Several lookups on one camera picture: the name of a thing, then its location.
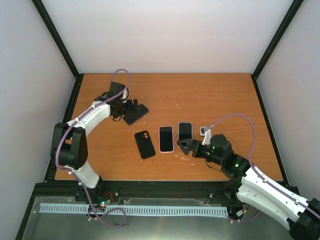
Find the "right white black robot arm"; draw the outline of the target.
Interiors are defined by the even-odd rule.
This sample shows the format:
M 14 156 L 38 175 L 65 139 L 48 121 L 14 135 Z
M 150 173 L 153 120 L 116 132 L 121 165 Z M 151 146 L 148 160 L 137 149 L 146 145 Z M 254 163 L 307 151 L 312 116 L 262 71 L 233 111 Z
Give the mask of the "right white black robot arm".
M 320 201 L 302 197 L 276 181 L 236 154 L 223 134 L 214 135 L 204 144 L 194 139 L 178 140 L 185 155 L 203 158 L 221 167 L 229 181 L 224 195 L 231 202 L 240 201 L 283 225 L 294 240 L 320 238 Z

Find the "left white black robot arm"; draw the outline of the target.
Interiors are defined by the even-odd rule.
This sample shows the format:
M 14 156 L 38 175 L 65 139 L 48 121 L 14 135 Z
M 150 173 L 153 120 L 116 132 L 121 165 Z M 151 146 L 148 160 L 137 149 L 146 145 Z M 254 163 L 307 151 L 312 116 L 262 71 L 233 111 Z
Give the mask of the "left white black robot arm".
M 104 188 L 98 185 L 100 176 L 88 161 L 87 136 L 103 120 L 121 115 L 128 96 L 127 85 L 112 82 L 109 91 L 96 97 L 78 117 L 54 126 L 50 157 L 57 169 L 67 171 L 86 187 L 86 195 L 95 202 L 103 198 Z

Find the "black phone case front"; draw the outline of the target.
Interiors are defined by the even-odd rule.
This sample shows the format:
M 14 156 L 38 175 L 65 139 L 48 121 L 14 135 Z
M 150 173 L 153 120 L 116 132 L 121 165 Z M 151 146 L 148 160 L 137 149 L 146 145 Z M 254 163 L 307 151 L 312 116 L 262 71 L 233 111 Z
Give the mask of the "black phone case front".
M 137 132 L 134 135 L 140 157 L 145 160 L 156 155 L 151 137 L 147 130 Z

